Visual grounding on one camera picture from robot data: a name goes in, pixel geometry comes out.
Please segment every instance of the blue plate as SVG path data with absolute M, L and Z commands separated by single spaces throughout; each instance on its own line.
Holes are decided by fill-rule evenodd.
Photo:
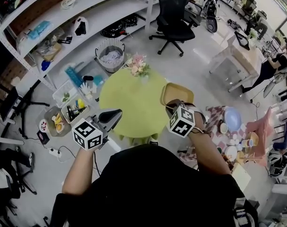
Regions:
M 224 112 L 224 123 L 227 124 L 229 132 L 239 130 L 242 124 L 239 111 L 233 107 L 228 107 Z

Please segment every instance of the power strip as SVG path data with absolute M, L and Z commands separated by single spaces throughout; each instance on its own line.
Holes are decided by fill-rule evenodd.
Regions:
M 49 148 L 49 153 L 57 158 L 60 158 L 62 156 L 61 151 L 58 154 L 58 150 L 53 149 L 53 148 Z

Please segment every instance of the pink cloth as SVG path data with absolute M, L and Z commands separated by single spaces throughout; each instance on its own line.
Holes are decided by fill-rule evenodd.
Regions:
M 266 155 L 266 139 L 274 132 L 274 128 L 270 125 L 271 107 L 267 110 L 263 118 L 249 122 L 246 125 L 246 133 L 255 132 L 259 137 L 257 146 L 252 147 L 250 154 L 254 153 L 254 157 L 258 160 L 258 164 L 267 166 Z

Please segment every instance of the white cable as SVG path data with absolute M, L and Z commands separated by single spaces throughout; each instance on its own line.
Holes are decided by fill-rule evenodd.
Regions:
M 62 0 L 61 1 L 61 9 L 70 9 L 74 7 L 76 0 Z

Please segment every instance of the white glove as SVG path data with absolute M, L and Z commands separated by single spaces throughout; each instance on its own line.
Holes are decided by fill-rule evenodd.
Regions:
M 80 90 L 86 96 L 87 100 L 93 99 L 93 96 L 91 94 L 91 88 L 87 85 L 87 82 L 81 84 Z

